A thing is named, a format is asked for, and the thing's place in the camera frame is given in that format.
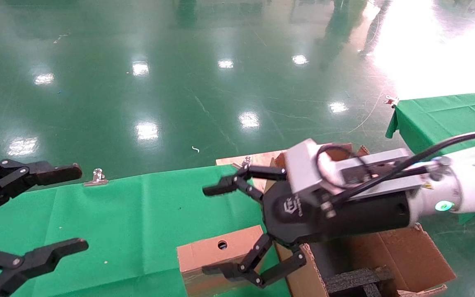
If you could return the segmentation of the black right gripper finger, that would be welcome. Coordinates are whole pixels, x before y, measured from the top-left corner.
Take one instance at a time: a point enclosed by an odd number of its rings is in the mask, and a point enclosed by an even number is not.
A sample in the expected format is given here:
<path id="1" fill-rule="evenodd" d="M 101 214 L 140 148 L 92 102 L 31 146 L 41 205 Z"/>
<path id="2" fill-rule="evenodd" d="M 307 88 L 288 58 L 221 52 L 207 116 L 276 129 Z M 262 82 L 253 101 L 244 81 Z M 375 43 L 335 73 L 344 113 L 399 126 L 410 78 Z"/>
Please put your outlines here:
<path id="1" fill-rule="evenodd" d="M 287 171 L 278 167 L 246 165 L 238 169 L 233 175 L 221 177 L 217 184 L 203 187 L 203 194 L 206 197 L 213 197 L 239 190 L 257 203 L 263 203 L 264 192 L 248 183 L 248 180 L 253 178 L 283 181 L 287 179 Z"/>

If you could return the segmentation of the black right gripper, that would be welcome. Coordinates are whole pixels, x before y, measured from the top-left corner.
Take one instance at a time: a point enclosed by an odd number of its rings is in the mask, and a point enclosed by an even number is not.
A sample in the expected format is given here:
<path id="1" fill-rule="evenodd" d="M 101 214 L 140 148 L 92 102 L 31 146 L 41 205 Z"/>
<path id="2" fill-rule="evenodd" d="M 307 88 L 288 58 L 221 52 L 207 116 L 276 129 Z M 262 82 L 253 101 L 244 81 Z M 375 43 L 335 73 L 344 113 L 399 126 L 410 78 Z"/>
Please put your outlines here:
<path id="1" fill-rule="evenodd" d="M 301 244 L 390 231 L 410 223 L 405 191 L 349 200 L 336 207 L 336 215 L 331 218 L 319 207 L 294 196 L 287 181 L 273 184 L 263 195 L 262 203 L 268 234 L 260 236 L 239 263 L 203 266 L 205 275 L 222 274 L 232 282 L 246 280 L 264 289 L 306 265 Z M 273 239 L 289 246 L 292 255 L 259 274 L 256 267 L 271 248 Z"/>

